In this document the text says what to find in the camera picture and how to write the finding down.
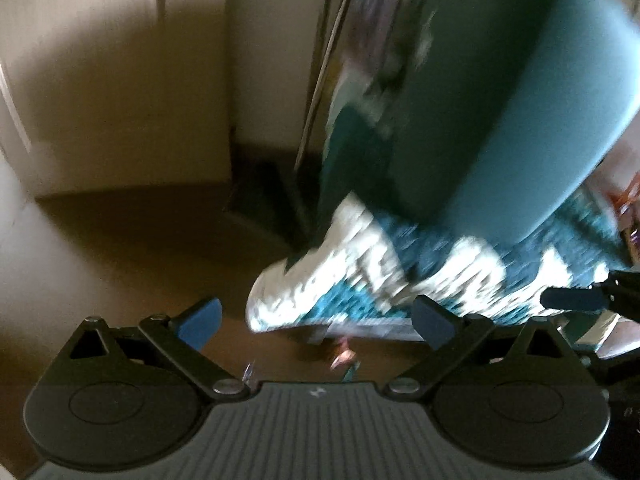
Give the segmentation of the teal white chevron quilt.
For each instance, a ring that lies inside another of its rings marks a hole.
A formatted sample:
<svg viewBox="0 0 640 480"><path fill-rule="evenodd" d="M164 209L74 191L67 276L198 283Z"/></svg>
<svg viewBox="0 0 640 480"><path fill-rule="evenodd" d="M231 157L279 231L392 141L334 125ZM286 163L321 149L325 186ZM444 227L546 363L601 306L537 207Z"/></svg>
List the teal white chevron quilt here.
<svg viewBox="0 0 640 480"><path fill-rule="evenodd" d="M406 326L424 295L457 315L502 325L546 315L541 293L626 270L626 247L586 190L574 192L515 244L454 235L392 214L390 141L355 107L334 119L322 166L314 247L263 270L247 298L256 333L331 324Z"/></svg>

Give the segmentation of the beige wooden door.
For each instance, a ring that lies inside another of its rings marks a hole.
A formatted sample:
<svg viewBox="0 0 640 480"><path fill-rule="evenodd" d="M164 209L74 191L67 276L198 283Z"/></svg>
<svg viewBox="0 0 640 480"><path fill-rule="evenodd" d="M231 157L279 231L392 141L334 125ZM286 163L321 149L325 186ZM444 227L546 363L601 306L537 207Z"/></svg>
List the beige wooden door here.
<svg viewBox="0 0 640 480"><path fill-rule="evenodd" d="M230 177L226 0L1 0L1 148L33 196Z"/></svg>

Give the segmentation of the orange foil snack wrapper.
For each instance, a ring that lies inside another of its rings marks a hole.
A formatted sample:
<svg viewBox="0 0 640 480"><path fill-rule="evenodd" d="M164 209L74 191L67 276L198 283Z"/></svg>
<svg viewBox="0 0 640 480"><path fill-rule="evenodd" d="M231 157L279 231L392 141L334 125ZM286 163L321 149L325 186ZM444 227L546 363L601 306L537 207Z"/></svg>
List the orange foil snack wrapper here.
<svg viewBox="0 0 640 480"><path fill-rule="evenodd" d="M357 362L357 355L349 345L349 339L342 337L335 341L332 356L331 356L331 370L337 370L341 367L351 367Z"/></svg>

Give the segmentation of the teal plastic trash bin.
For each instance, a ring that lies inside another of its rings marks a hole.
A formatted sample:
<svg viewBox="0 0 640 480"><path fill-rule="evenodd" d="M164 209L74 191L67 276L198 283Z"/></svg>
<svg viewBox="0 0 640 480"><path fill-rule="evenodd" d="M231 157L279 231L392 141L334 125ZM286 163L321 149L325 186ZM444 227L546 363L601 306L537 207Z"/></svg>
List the teal plastic trash bin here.
<svg viewBox="0 0 640 480"><path fill-rule="evenodd" d="M637 114L639 29L618 0L402 0L382 84L402 211L516 243Z"/></svg>

